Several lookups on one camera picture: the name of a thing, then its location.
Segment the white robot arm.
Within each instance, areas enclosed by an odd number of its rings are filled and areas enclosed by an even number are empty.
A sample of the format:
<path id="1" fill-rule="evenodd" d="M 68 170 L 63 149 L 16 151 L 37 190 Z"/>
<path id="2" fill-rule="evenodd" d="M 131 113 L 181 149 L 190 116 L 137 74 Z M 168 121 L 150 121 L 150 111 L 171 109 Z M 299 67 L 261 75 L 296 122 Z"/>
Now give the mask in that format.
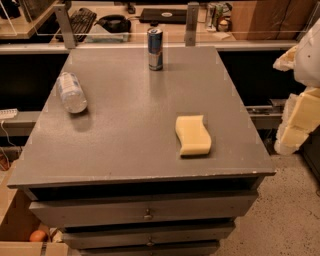
<path id="1" fill-rule="evenodd" d="M 320 19 L 274 62 L 273 68 L 292 70 L 294 79 L 305 86 L 302 93 L 291 94 L 286 100 L 276 134 L 275 151 L 290 155 L 320 125 Z"/>

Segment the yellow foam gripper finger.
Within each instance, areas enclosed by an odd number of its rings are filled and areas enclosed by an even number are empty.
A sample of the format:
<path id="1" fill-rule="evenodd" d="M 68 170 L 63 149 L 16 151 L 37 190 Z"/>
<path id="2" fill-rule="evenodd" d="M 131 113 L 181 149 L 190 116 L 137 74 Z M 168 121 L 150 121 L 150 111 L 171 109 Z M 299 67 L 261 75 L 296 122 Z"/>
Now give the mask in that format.
<path id="1" fill-rule="evenodd" d="M 320 125 L 320 89 L 306 88 L 299 95 L 291 94 L 285 103 L 274 149 L 278 154 L 297 151 Z"/>
<path id="2" fill-rule="evenodd" d="M 279 71 L 293 70 L 295 65 L 295 54 L 297 47 L 293 46 L 277 58 L 273 64 L 273 68 Z"/>

